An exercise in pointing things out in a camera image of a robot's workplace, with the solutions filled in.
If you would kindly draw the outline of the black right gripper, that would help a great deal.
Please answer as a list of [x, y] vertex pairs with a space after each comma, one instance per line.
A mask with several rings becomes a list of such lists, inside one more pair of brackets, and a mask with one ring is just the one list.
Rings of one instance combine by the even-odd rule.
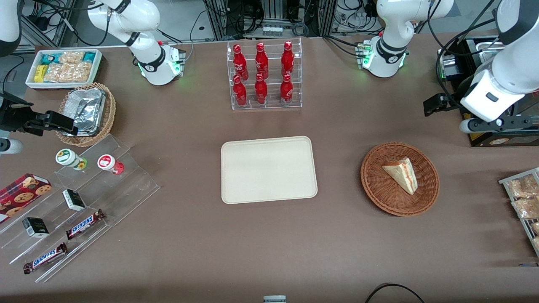
[[31, 109], [34, 104], [14, 96], [10, 93], [1, 93], [0, 129], [6, 132], [17, 132], [23, 128], [24, 132], [34, 136], [43, 136], [45, 131], [64, 132], [77, 136], [78, 128], [72, 118], [55, 111], [46, 111], [44, 121], [28, 122], [35, 118]]

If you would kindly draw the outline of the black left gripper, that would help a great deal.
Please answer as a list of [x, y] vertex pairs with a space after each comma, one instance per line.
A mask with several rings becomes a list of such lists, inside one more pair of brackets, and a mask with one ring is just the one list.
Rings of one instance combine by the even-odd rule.
[[423, 102], [425, 117], [429, 117], [439, 111], [448, 112], [460, 108], [462, 108], [462, 105], [452, 95], [434, 95]]

